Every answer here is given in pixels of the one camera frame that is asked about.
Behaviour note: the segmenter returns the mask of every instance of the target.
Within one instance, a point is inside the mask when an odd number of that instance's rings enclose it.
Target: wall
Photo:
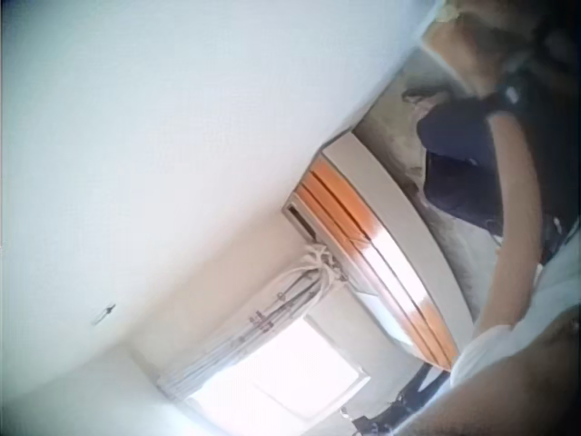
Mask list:
[[[370,376],[368,383],[345,404],[349,414],[371,418],[388,408],[417,372],[421,361],[403,352],[372,321],[348,288],[329,294],[310,317]],[[352,424],[334,413],[306,436],[353,434]]]
[[[433,3],[3,2],[4,398],[123,339],[279,210]]]
[[[128,343],[140,364],[155,378],[297,260],[304,245],[282,213],[242,233],[133,332]]]
[[[4,436],[204,436],[116,348],[3,409]]]

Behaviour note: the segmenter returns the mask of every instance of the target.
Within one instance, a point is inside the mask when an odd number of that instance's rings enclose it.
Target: man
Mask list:
[[[476,95],[493,94],[498,65],[486,62],[457,25],[448,25],[447,39],[456,48],[454,66]],[[396,431],[399,436],[579,434],[578,222],[535,283],[542,212],[533,159],[513,114],[492,110],[487,123],[504,225],[487,304],[452,370],[452,389]]]

